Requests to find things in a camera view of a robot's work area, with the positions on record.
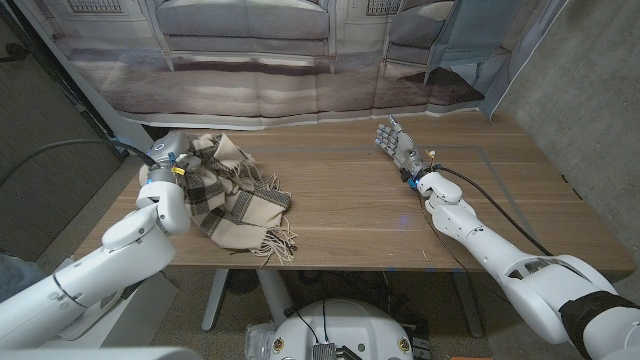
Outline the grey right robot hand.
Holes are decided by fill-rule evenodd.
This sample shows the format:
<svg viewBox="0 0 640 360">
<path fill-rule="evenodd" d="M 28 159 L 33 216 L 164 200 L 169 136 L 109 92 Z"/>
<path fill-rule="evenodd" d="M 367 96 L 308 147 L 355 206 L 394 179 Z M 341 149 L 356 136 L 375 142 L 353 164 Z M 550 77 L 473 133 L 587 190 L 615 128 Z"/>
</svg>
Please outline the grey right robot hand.
<svg viewBox="0 0 640 360">
<path fill-rule="evenodd" d="M 419 149 L 402 125 L 390 115 L 389 125 L 380 124 L 377 129 L 376 144 L 381 147 L 399 168 L 403 182 L 417 183 L 429 172 Z"/>
</svg>

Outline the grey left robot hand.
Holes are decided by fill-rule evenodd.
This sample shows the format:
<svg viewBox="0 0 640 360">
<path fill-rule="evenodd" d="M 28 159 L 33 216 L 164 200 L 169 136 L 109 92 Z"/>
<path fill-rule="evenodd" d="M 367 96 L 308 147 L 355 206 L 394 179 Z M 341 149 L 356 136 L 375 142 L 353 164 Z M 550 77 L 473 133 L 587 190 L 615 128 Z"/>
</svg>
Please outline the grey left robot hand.
<svg viewBox="0 0 640 360">
<path fill-rule="evenodd" d="M 177 173 L 173 171 L 174 167 L 196 172 L 201 166 L 201 159 L 195 155 L 193 146 L 196 139 L 195 134 L 175 130 L 156 140 L 148 152 L 156 164 L 149 168 L 147 182 L 175 182 Z"/>
</svg>

